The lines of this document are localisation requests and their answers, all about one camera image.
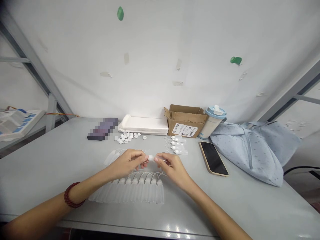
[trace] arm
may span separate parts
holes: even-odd
[[[74,186],[69,198],[81,203],[106,183],[127,176],[132,170],[148,159],[141,150],[128,149],[107,168]],[[41,203],[4,226],[8,239],[38,239],[47,233],[73,208],[64,202],[64,192]]]
[[[167,161],[155,157],[155,162],[168,177],[184,190],[207,215],[211,224],[223,240],[248,240],[249,235],[220,208],[189,176],[179,156],[169,153],[158,153]]]

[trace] red beaded bracelet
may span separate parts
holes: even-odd
[[[78,183],[80,182],[76,182],[76,183],[72,183],[68,188],[67,190],[64,192],[64,201],[65,203],[69,206],[69,207],[72,207],[72,208],[78,208],[80,207],[82,204],[84,204],[84,201],[81,202],[81,203],[74,203],[70,200],[69,198],[69,192],[70,192],[70,189],[73,188],[75,185],[77,185]]]

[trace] green paint spot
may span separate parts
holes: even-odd
[[[232,57],[232,58],[230,59],[230,62],[231,62],[231,63],[235,63],[235,64],[237,64],[237,65],[240,65],[241,61],[242,61],[242,58],[241,58],[241,57]]]
[[[118,8],[117,16],[118,16],[118,19],[119,19],[120,21],[123,20],[124,13],[123,13],[122,7],[119,7],[119,8]]]

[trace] smartphone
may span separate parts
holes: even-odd
[[[208,171],[211,174],[228,177],[229,173],[224,166],[216,147],[208,142],[199,142],[199,145]]]

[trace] cardboard box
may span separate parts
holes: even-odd
[[[200,107],[170,105],[170,110],[164,109],[168,119],[168,136],[182,135],[183,137],[196,138],[200,133],[207,115]]]

